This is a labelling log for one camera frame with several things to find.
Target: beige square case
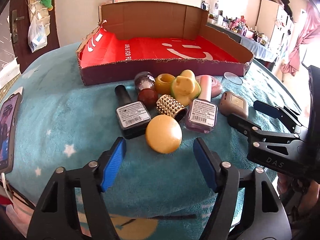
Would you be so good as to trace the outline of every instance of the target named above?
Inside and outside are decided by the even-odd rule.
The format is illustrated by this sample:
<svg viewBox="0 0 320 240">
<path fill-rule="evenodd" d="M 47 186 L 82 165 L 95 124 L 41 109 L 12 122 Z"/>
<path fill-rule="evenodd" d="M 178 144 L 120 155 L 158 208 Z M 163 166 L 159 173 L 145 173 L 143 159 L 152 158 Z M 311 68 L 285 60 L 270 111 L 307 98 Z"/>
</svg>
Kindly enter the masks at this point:
<svg viewBox="0 0 320 240">
<path fill-rule="evenodd" d="M 237 114 L 243 118 L 248 118 L 249 107 L 247 101 L 230 91 L 222 94 L 218 109 L 225 116 Z"/>
</svg>

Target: black nail polish bottle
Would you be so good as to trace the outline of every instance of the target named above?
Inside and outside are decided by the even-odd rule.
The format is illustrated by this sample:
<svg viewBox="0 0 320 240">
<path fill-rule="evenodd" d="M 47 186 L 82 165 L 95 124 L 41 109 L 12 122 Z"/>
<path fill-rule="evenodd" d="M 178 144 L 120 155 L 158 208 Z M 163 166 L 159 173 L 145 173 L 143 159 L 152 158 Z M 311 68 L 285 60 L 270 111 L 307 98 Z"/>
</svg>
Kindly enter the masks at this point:
<svg viewBox="0 0 320 240">
<path fill-rule="evenodd" d="M 132 102 L 124 85 L 116 86 L 115 93 L 119 104 L 116 116 L 124 138 L 132 139 L 145 134 L 151 115 L 144 104 Z"/>
</svg>

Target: gold studded cylinder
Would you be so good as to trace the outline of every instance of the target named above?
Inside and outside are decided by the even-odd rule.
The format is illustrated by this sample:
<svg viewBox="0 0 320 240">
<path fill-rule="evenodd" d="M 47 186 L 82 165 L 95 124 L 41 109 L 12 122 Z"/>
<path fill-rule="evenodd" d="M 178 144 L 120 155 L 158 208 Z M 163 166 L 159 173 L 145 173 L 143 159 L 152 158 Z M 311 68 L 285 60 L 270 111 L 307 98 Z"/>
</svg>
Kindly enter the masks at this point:
<svg viewBox="0 0 320 240">
<path fill-rule="evenodd" d="M 158 99 L 156 109 L 159 114 L 171 116 L 177 122 L 180 122 L 187 114 L 187 109 L 169 95 L 163 95 Z"/>
</svg>

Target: plastic bag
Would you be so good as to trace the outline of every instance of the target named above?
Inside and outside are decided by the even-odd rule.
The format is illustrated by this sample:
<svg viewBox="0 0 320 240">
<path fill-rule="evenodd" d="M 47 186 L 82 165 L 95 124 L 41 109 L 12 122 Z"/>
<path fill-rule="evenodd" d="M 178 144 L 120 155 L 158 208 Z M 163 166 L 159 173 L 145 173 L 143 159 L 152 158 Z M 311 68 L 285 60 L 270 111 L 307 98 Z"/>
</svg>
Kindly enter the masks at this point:
<svg viewBox="0 0 320 240">
<path fill-rule="evenodd" d="M 22 233 L 24 237 L 27 237 L 29 225 L 21 221 L 12 205 L 7 205 L 5 213 L 14 224 L 14 226 L 20 231 L 20 233 Z"/>
<path fill-rule="evenodd" d="M 47 35 L 45 34 L 43 23 L 36 17 L 33 17 L 29 27 L 28 44 L 32 53 L 47 46 Z"/>
</svg>

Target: pink cloth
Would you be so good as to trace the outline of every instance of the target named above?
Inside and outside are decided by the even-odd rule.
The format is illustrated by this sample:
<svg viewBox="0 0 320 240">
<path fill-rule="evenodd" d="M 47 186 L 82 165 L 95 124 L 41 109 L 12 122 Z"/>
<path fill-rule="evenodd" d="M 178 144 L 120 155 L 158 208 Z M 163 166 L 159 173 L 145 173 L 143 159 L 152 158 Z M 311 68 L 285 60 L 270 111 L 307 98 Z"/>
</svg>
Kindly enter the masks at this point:
<svg viewBox="0 0 320 240">
<path fill-rule="evenodd" d="M 320 16 L 313 6 L 307 5 L 307 20 L 298 37 L 297 44 L 293 51 L 289 54 L 289 63 L 280 67 L 282 73 L 290 73 L 292 76 L 299 71 L 300 67 L 300 52 L 301 44 L 309 44 L 320 40 Z"/>
</svg>

